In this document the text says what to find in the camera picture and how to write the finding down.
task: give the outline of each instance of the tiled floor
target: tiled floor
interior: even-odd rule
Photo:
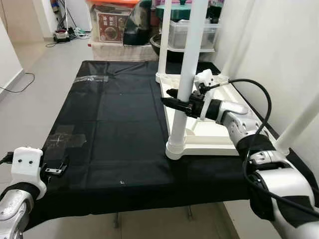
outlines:
[[[44,44],[15,46],[26,71],[36,75],[24,92],[7,95],[0,102],[0,154],[20,146],[42,147],[83,60],[92,60],[86,40],[45,48]],[[14,87],[21,89],[29,76]],[[10,166],[0,167],[0,190],[10,181]],[[113,227],[114,215],[89,215],[51,220],[24,234],[26,239],[230,239],[235,238],[223,211],[223,204],[192,206],[194,220],[186,208],[156,209],[120,213],[120,227]]]

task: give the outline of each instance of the black tablecloth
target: black tablecloth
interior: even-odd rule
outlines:
[[[248,199],[238,157],[166,158],[157,68],[157,62],[82,63],[45,144],[49,167],[65,155],[69,167],[36,202],[29,228],[65,216]],[[167,72],[180,68],[169,63]],[[207,68],[219,73],[211,63],[200,63],[198,72]],[[316,184],[298,157],[290,160]]]

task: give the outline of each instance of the plastic storage box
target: plastic storage box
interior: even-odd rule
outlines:
[[[122,43],[127,18],[139,0],[86,0],[94,41]]]
[[[184,51],[188,31],[189,20],[180,20],[179,22],[170,21],[168,48],[171,51]],[[201,42],[201,52],[213,52],[213,42],[219,24],[205,24],[203,38]]]

